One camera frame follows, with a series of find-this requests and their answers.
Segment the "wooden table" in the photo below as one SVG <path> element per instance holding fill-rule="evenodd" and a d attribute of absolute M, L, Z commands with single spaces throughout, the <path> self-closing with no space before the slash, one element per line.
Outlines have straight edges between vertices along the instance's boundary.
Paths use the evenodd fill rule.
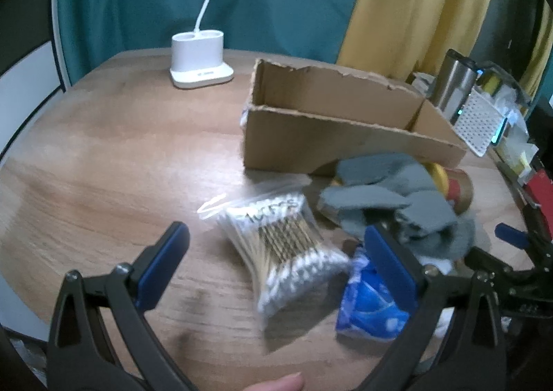
<path fill-rule="evenodd" d="M 0 270 L 49 321 L 66 271 L 107 273 L 118 261 L 133 260 L 171 221 L 184 221 L 190 250 L 147 319 L 200 389 L 240 390 L 295 371 L 304 372 L 313 391 L 352 389 L 387 345 L 336 339 L 343 281 L 289 306 L 263 336 L 239 255 L 196 214 L 206 200 L 249 181 L 238 121 L 258 56 L 227 51 L 233 81 L 189 91 L 172 86 L 167 50 L 121 53 L 85 76 L 0 170 Z M 490 159 L 471 154 L 462 167 L 474 181 L 472 208 L 493 240 L 492 252 L 525 266 L 524 255 L 493 237 L 499 222 L 524 227 L 501 175 Z M 331 234 L 337 243 L 338 232 Z"/>

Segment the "white device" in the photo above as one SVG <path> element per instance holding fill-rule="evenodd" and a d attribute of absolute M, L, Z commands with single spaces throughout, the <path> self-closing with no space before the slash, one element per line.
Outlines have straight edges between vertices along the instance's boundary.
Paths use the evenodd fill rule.
<path fill-rule="evenodd" d="M 171 79 L 175 87 L 197 88 L 230 81 L 234 70 L 223 62 L 222 31 L 200 31 L 209 0 L 204 0 L 194 31 L 171 39 Z"/>

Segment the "metal bolt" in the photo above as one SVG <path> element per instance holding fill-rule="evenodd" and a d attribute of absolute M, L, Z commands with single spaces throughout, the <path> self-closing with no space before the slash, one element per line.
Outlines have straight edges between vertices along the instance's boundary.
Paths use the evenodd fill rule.
<path fill-rule="evenodd" d="M 437 277 L 440 274 L 440 270 L 434 265 L 426 265 L 424 267 L 424 274 L 428 277 Z"/>
<path fill-rule="evenodd" d="M 129 265 L 128 263 L 120 263 L 115 267 L 115 272 L 121 275 L 128 274 L 130 270 L 131 265 Z"/>
<path fill-rule="evenodd" d="M 482 282 L 487 282 L 489 279 L 489 274 L 485 271 L 477 271 L 476 278 Z"/>
<path fill-rule="evenodd" d="M 72 269 L 71 271 L 69 271 L 67 274 L 65 274 L 65 278 L 69 281 L 69 282 L 74 282 L 78 279 L 78 271 L 76 269 Z"/>

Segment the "open cardboard box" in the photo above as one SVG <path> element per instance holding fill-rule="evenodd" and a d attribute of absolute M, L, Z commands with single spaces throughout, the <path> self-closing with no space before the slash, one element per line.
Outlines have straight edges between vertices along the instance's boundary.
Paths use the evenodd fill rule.
<path fill-rule="evenodd" d="M 382 152 L 455 167 L 466 152 L 430 102 L 377 74 L 260 59 L 246 105 L 247 168 L 327 176 L 340 159 Z"/>

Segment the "blue packet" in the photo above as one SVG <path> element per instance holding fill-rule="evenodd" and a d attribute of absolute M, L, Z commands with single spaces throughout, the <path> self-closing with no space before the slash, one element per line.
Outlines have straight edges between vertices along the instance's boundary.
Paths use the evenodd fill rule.
<path fill-rule="evenodd" d="M 388 341 L 399 335 L 408 319 L 409 314 L 397 307 L 363 245 L 358 245 L 338 311 L 336 332 Z"/>

